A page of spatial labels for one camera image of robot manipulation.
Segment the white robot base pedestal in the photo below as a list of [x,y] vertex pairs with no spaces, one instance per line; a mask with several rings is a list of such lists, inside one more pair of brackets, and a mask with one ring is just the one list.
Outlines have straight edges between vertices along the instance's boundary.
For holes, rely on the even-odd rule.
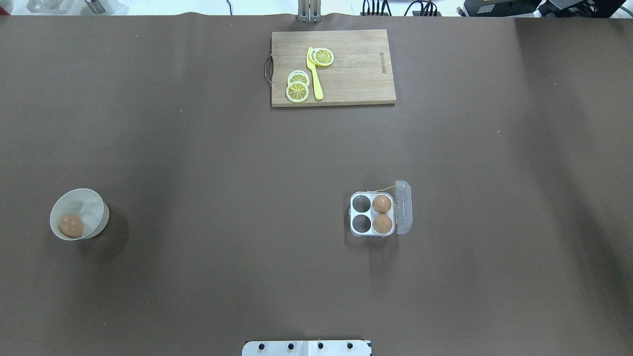
[[242,356],[371,356],[366,340],[251,341],[242,347]]

